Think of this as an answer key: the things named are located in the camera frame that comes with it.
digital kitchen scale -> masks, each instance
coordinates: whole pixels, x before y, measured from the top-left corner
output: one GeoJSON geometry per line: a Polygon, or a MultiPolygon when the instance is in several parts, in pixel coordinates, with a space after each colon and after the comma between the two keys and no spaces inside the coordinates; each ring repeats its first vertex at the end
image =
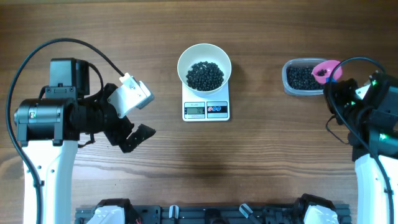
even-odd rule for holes
{"type": "Polygon", "coordinates": [[[229,120],[228,82],[217,92],[198,96],[182,84],[182,119],[184,121],[229,120]]]}

wooden tabletop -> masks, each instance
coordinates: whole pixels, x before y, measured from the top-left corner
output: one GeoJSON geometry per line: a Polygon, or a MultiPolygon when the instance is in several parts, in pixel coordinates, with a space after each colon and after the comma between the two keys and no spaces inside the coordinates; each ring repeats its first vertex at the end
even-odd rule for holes
{"type": "MultiPolygon", "coordinates": [[[[293,203],[308,193],[350,204],[355,219],[351,148],[325,130],[331,114],[323,96],[286,95],[281,70],[293,58],[366,55],[394,74],[396,9],[394,1],[316,0],[1,6],[0,103],[5,105],[12,77],[36,46],[57,37],[81,39],[152,90],[155,100],[128,117],[157,133],[130,154],[112,147],[103,134],[79,149],[72,216],[76,207],[105,198],[129,198],[134,205],[239,205],[293,203]],[[177,61],[197,43],[221,47],[232,61],[230,121],[182,120],[177,61]]],[[[49,82],[50,59],[59,57],[88,60],[104,82],[120,85],[118,74],[90,49],[55,44],[22,72],[11,111],[23,99],[37,97],[49,82]]],[[[354,62],[344,67],[343,77],[364,83],[374,69],[354,62]]],[[[100,84],[92,74],[95,93],[100,84]]],[[[21,223],[22,162],[4,120],[0,127],[0,223],[21,223]]],[[[346,139],[344,127],[332,122],[331,129],[346,139]]]]}

container of black beans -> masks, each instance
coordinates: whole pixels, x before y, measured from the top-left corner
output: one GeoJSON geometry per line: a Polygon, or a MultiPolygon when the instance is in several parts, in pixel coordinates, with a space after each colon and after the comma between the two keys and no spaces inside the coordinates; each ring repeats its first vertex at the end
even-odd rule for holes
{"type": "Polygon", "coordinates": [[[312,70],[322,58],[297,58],[288,61],[282,69],[282,81],[286,94],[293,96],[314,96],[323,94],[323,85],[313,77],[312,70]]]}
{"type": "Polygon", "coordinates": [[[231,76],[231,61],[221,48],[213,44],[196,44],[181,54],[178,75],[186,87],[198,96],[220,90],[231,76]]]}

pink cup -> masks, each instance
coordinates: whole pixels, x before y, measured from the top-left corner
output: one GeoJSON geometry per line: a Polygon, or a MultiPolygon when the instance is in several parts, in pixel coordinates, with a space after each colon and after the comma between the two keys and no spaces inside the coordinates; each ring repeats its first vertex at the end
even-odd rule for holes
{"type": "MultiPolygon", "coordinates": [[[[324,85],[329,77],[331,72],[333,71],[333,69],[339,64],[340,62],[337,60],[327,60],[324,61],[320,64],[318,64],[317,66],[315,66],[315,68],[313,68],[312,70],[312,75],[314,76],[314,78],[316,79],[316,81],[322,85],[324,85]],[[325,73],[324,76],[319,76],[318,72],[321,70],[326,70],[327,72],[325,73]]],[[[335,72],[335,74],[333,75],[333,79],[334,80],[338,80],[341,76],[343,75],[343,70],[340,68],[337,69],[337,71],[335,72]]]]}

gray plastic container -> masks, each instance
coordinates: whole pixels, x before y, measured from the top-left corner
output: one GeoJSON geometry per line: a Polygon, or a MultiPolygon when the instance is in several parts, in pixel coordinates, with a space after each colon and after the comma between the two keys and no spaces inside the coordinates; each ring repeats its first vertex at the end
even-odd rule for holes
{"type": "Polygon", "coordinates": [[[287,67],[289,66],[317,66],[319,63],[326,61],[323,58],[297,58],[286,62],[282,68],[282,82],[284,83],[285,93],[292,96],[315,96],[323,94],[323,90],[296,90],[287,82],[287,67]]]}

